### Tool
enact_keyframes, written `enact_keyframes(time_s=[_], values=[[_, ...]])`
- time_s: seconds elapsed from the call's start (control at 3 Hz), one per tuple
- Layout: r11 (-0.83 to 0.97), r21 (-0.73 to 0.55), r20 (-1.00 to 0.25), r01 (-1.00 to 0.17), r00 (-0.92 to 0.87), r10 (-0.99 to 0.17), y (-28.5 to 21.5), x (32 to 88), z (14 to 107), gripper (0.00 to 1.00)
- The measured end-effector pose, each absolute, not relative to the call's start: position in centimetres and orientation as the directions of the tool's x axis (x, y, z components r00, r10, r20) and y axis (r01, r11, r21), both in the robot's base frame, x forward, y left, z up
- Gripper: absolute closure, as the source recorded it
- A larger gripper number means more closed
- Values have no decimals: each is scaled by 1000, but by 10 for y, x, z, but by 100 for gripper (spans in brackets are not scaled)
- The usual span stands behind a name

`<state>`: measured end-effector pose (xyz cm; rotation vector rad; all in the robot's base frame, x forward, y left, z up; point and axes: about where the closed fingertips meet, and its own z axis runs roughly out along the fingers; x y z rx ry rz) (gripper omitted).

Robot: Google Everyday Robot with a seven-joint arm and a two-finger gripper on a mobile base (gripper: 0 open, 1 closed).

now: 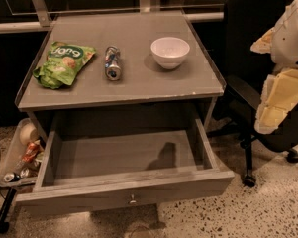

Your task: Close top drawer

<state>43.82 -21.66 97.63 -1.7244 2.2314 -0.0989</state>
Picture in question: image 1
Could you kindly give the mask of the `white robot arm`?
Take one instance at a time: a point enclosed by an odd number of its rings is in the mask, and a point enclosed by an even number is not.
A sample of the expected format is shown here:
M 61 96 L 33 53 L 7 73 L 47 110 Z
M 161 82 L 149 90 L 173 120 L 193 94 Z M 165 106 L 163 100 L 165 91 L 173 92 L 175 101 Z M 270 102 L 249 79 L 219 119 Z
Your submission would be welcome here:
M 298 0 L 286 7 L 274 27 L 250 49 L 270 54 L 275 63 L 264 82 L 254 123 L 258 133 L 270 134 L 298 104 Z

